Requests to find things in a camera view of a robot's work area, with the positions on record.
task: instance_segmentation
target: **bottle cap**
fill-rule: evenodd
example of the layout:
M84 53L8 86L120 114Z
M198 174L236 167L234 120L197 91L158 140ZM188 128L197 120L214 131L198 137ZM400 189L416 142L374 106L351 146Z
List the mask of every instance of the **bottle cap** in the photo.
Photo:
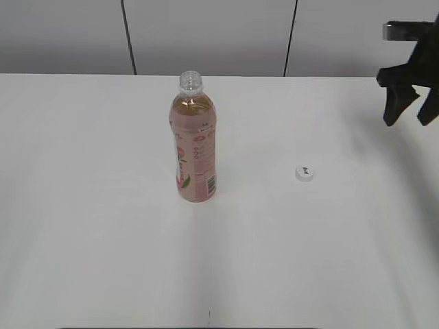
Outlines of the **bottle cap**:
M296 168L296 178L301 182L310 182L314 178L314 169L310 166L298 166Z

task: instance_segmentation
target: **gray wall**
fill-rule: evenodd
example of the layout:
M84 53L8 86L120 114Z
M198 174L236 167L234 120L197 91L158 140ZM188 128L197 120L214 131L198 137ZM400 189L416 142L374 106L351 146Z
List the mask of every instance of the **gray wall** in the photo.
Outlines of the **gray wall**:
M282 76L296 0L126 0L139 74ZM407 61L389 20L438 0L298 0L288 75L373 76ZM0 73L132 74L120 0L2 0Z
M120 1L0 2L0 73L132 73Z
M373 76L415 42L384 41L388 21L434 21L439 0L299 0L288 75Z
M283 74L295 0L126 0L140 74Z

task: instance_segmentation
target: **table surface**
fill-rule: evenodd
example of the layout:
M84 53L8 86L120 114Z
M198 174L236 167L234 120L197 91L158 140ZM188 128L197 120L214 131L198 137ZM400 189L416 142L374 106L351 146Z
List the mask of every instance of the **table surface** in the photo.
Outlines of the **table surface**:
M219 184L191 204L177 77L0 75L0 328L437 328L427 91L388 128L372 78L204 82Z

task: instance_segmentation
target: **pink beverage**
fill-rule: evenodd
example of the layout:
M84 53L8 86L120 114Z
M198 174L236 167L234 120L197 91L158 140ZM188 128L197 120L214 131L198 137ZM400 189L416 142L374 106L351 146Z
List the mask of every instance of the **pink beverage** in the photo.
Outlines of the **pink beverage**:
M215 128L217 115L211 99L203 93L201 75L180 76L180 94L172 103L169 123L177 156L177 187L190 202L203 202L216 190Z

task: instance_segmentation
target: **bottle neck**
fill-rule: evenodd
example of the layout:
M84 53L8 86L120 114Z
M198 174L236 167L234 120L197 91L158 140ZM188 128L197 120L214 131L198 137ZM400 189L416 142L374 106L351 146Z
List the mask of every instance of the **bottle neck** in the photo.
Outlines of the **bottle neck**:
M194 97L203 92L201 75L196 71L186 71L180 76L180 93L185 97Z

